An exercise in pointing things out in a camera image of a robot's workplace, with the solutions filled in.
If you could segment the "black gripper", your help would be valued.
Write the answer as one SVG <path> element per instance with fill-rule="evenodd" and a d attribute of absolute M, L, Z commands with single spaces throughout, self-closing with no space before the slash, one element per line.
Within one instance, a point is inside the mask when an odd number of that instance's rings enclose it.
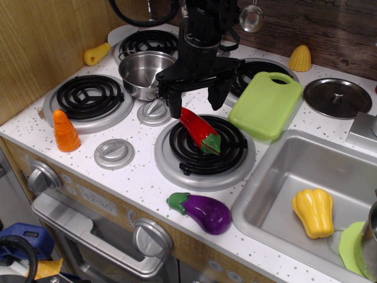
<path fill-rule="evenodd" d="M 178 58 L 156 75 L 158 96 L 168 100 L 172 118 L 181 117 L 182 93 L 207 88 L 208 101 L 214 111 L 220 109 L 230 91 L 240 64 L 238 59 L 224 58 L 217 52 L 230 52 L 239 47 L 240 38 L 231 28 L 228 33 L 235 43 L 221 44 L 223 33 L 212 24 L 199 20 L 183 20 L 179 26 Z"/>

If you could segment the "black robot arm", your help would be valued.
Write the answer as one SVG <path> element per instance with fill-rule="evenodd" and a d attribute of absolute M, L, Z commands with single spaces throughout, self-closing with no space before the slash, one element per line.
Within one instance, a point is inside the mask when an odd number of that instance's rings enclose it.
<path fill-rule="evenodd" d="M 205 88 L 213 110 L 224 103 L 237 77 L 239 59 L 220 57 L 218 50 L 233 51 L 240 38 L 233 26 L 240 22 L 237 1 L 186 1 L 188 16 L 179 26 L 178 57 L 158 73 L 158 96 L 173 118 L 181 116 L 181 95 Z"/>

